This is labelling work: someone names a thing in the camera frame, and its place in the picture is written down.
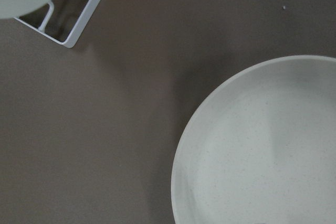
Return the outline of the speckled white plate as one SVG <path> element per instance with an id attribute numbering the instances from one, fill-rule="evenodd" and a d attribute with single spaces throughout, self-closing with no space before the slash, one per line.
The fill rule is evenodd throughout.
<path id="1" fill-rule="evenodd" d="M 289 56 L 197 108 L 171 177 L 176 223 L 335 223 L 335 59 Z"/>

